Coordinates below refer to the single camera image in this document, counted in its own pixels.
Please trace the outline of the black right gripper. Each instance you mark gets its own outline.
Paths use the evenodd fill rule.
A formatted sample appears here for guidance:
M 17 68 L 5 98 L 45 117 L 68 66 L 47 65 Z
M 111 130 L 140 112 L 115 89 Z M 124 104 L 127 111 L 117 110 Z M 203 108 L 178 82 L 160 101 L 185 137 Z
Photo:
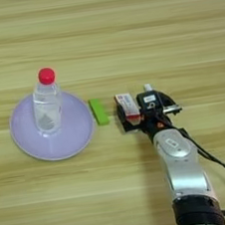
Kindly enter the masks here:
M 116 114 L 124 132 L 143 131 L 150 140 L 157 132 L 172 129 L 172 121 L 168 117 L 182 111 L 169 95 L 159 91 L 140 93 L 135 98 L 140 107 L 140 115 L 128 116 L 121 105 L 116 105 Z

